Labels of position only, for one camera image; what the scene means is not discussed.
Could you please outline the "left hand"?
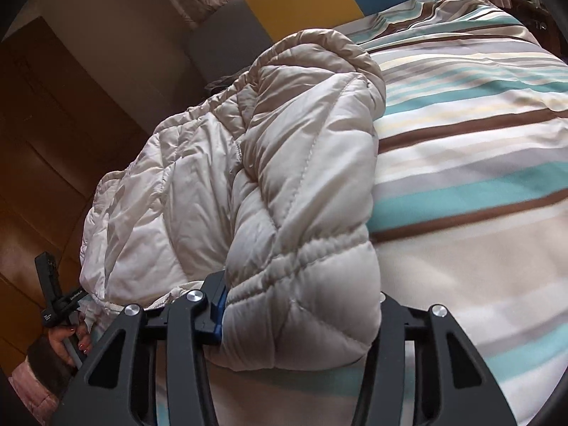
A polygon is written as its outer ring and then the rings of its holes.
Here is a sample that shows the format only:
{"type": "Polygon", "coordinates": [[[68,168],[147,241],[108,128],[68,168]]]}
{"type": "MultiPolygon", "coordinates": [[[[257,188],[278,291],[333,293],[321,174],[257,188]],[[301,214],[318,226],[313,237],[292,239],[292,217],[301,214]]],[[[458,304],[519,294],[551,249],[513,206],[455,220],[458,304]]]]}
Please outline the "left hand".
{"type": "Polygon", "coordinates": [[[77,347],[81,354],[88,355],[92,351],[92,338],[85,322],[78,325],[49,328],[47,335],[51,348],[70,366],[76,367],[75,359],[67,349],[67,345],[74,337],[78,339],[77,347]]]}

